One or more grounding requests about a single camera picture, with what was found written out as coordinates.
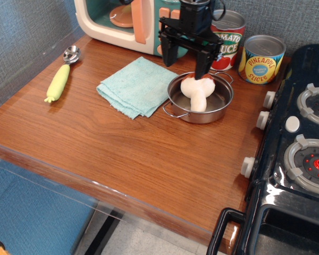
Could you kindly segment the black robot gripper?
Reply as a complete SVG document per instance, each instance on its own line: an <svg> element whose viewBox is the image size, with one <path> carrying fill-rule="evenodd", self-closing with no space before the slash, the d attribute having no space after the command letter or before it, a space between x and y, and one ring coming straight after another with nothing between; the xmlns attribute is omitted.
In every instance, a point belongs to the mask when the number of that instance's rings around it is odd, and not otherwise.
<svg viewBox="0 0 319 255"><path fill-rule="evenodd" d="M177 61L179 48L197 51L195 79L207 74L214 62L215 53L220 52L223 40L211 30L215 1L180 1L177 19L161 17L159 39L162 59L169 67Z"/></svg>

